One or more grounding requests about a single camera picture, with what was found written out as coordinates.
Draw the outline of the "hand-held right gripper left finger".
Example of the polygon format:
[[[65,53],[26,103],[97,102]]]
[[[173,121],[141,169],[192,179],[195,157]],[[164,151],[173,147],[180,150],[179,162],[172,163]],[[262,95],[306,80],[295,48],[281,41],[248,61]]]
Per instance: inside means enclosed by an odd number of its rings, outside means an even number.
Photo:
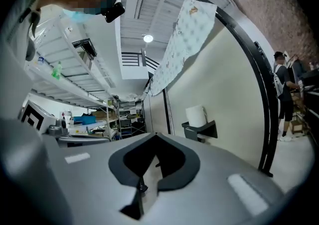
[[[43,135],[49,165],[68,203],[71,225],[156,225],[148,217],[135,220],[121,210],[132,203],[137,190],[122,185],[109,168],[117,150],[135,143],[146,133],[130,139],[61,148],[56,139]]]

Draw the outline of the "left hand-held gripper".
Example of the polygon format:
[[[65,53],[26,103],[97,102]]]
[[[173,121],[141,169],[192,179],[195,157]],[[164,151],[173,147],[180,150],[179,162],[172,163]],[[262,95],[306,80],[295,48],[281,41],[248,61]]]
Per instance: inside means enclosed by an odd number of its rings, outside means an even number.
[[[60,147],[78,147],[110,142],[105,137],[69,135],[64,120],[56,118],[30,100],[24,106],[20,120],[33,127],[40,136],[49,135],[57,139]]]

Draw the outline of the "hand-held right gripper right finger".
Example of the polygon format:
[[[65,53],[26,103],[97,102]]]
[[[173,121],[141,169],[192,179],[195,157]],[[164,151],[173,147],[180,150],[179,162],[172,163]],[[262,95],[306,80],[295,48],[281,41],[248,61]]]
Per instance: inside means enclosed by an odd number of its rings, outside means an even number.
[[[227,181],[233,174],[252,183],[270,205],[284,196],[271,178],[231,152],[180,136],[167,137],[192,149],[199,157],[200,169],[184,188],[159,193],[156,224],[235,225],[248,220],[251,214]]]

